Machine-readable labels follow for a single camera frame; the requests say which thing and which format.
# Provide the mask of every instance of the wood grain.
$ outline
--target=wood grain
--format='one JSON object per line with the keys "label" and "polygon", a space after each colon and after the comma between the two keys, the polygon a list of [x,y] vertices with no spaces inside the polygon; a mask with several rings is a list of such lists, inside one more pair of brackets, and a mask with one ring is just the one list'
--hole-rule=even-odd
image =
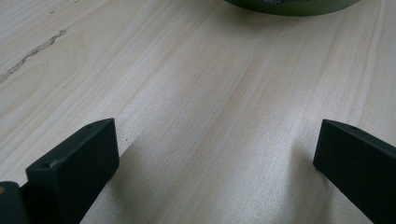
{"label": "wood grain", "polygon": [[1,180],[112,117],[120,169],[83,223],[370,223],[312,160],[323,119],[396,145],[395,10],[2,1]]}

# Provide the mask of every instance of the green cylindrical base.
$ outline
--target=green cylindrical base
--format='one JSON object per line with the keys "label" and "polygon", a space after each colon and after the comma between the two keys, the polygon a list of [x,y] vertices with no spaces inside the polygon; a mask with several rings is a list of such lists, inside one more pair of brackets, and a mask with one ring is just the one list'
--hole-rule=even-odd
{"label": "green cylindrical base", "polygon": [[285,0],[280,4],[265,0],[225,0],[253,11],[281,16],[316,16],[350,7],[360,0]]}

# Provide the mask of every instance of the light wood surface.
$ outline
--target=light wood surface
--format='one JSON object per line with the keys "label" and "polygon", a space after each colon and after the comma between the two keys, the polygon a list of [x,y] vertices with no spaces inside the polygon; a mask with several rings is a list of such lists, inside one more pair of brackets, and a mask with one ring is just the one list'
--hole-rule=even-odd
{"label": "light wood surface", "polygon": [[120,169],[83,223],[370,223],[312,160],[323,119],[396,145],[395,11],[1,1],[0,178],[115,118]]}

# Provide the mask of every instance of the crack in wood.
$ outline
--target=crack in wood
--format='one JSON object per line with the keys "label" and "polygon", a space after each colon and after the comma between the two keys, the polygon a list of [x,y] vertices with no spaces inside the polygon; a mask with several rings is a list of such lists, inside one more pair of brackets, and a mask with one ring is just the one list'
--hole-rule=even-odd
{"label": "crack in wood", "polygon": [[66,33],[67,33],[67,28],[64,29],[64,30],[62,30],[62,31],[60,31],[59,34],[57,34],[57,35],[51,37],[51,38],[50,38],[49,40],[47,40],[44,44],[38,46],[38,47],[35,48],[35,49],[30,50],[29,53],[28,53],[26,56],[24,56],[17,64],[15,64],[15,65],[14,65],[12,68],[10,68],[8,71],[6,71],[5,73],[3,73],[3,74],[0,75],[0,83],[3,83],[4,81],[6,81],[7,78],[8,78],[9,76],[11,76],[13,73],[15,73],[16,71],[18,71],[18,70],[23,66],[23,64],[26,62],[26,60],[27,60],[29,57],[35,56],[35,55],[37,55],[37,53],[38,53],[39,51],[41,51],[41,50],[43,50],[43,49],[46,49],[47,47],[53,45],[53,43],[55,43],[55,40],[56,40],[57,38],[59,38],[59,37],[65,35]]}

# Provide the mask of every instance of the black object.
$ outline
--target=black object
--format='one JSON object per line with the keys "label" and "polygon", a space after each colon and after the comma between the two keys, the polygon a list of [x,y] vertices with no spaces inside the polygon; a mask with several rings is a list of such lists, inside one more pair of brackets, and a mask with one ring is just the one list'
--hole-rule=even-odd
{"label": "black object", "polygon": [[350,7],[360,0],[225,0],[253,11],[282,16],[316,16]]}
{"label": "black object", "polygon": [[91,123],[0,183],[0,223],[79,223],[120,164],[114,119]]}
{"label": "black object", "polygon": [[395,147],[323,120],[314,165],[374,223],[396,223]]}

